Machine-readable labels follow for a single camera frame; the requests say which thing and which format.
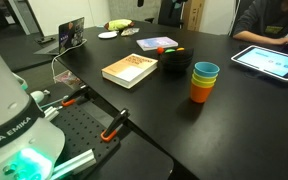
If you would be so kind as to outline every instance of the tablet screen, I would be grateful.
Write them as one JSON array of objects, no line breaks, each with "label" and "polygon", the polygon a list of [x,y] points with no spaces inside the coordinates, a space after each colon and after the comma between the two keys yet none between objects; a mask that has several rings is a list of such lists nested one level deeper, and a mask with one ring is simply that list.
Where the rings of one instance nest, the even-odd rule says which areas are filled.
[{"label": "tablet screen", "polygon": [[288,55],[286,54],[252,47],[236,56],[235,60],[256,67],[261,71],[288,78]]}]

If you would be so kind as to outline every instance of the blue book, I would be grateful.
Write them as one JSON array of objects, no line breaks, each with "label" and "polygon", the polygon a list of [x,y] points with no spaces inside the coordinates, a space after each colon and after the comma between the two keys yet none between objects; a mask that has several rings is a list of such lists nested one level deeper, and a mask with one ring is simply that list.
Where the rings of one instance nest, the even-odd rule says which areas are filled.
[{"label": "blue book", "polygon": [[168,48],[176,47],[178,43],[168,37],[155,37],[148,39],[141,39],[136,41],[143,51],[157,49],[158,47]]}]

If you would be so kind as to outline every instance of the orange handle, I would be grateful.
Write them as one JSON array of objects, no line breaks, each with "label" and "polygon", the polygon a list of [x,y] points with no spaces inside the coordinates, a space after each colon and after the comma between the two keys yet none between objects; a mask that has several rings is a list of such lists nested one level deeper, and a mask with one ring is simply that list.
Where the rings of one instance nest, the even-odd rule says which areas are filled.
[{"label": "orange handle", "polygon": [[104,137],[105,131],[103,131],[102,134],[101,134],[101,138],[102,138],[102,140],[105,141],[105,142],[110,142],[110,141],[113,139],[113,137],[116,135],[116,133],[117,133],[117,131],[114,130],[109,136]]},{"label": "orange handle", "polygon": [[75,103],[75,99],[69,100],[67,102],[62,101],[62,106],[67,107]]}]

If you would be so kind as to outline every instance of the green cup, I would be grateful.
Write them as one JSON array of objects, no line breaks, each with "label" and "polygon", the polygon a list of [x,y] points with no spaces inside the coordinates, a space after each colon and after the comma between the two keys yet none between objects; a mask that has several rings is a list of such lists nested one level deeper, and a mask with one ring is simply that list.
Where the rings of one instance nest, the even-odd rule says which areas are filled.
[{"label": "green cup", "polygon": [[216,77],[218,76],[218,74],[216,74],[213,77],[204,77],[204,76],[196,74],[196,72],[194,70],[193,71],[193,76],[194,76],[195,79],[197,79],[199,81],[202,81],[202,82],[213,82],[216,79]]},{"label": "green cup", "polygon": [[209,81],[209,82],[205,82],[205,81],[200,81],[198,79],[196,79],[194,77],[194,74],[192,75],[192,83],[195,85],[195,86],[198,86],[198,87],[202,87],[202,88],[209,88],[209,87],[212,87],[214,86],[215,84],[215,81],[216,81],[216,78],[212,81]]}]

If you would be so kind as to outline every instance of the white plate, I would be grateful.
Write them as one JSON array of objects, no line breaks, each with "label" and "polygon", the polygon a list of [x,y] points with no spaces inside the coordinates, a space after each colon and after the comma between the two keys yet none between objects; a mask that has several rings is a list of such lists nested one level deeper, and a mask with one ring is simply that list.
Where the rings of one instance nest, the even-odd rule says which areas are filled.
[{"label": "white plate", "polygon": [[116,32],[105,32],[105,33],[101,33],[98,35],[99,38],[102,39],[108,39],[108,38],[113,38],[116,37],[117,33]]}]

